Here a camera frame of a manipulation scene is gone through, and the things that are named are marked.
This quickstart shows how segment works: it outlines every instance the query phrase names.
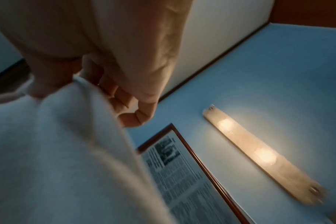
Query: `skin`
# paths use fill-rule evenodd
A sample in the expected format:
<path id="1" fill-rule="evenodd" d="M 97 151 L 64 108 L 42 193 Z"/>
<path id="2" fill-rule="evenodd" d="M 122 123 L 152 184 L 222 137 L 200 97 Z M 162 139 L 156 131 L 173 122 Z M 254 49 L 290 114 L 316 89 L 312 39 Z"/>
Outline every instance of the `skin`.
<path id="1" fill-rule="evenodd" d="M 135 127 L 154 115 L 177 61 L 191 4 L 0 0 L 0 31 L 31 67 L 34 80 L 27 94 L 46 97 L 83 67 L 81 76 L 102 89 L 123 126 Z M 0 96 L 0 103 L 22 95 Z M 136 99 L 138 110 L 125 113 Z"/>

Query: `white fabric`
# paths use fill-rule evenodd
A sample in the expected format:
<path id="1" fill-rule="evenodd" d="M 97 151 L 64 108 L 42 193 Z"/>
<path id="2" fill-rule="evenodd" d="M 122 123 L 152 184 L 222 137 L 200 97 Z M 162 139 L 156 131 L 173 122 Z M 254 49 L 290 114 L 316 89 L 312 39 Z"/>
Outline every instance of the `white fabric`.
<path id="1" fill-rule="evenodd" d="M 76 79 L 0 105 L 0 224 L 172 223 L 104 97 Z"/>

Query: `newspaper clipping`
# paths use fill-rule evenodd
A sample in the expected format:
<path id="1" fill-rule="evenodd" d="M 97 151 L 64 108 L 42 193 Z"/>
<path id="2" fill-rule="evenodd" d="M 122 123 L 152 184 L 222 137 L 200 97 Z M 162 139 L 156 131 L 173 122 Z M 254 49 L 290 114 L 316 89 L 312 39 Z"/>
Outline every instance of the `newspaper clipping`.
<path id="1" fill-rule="evenodd" d="M 180 139 L 170 131 L 142 159 L 181 224 L 240 224 Z"/>

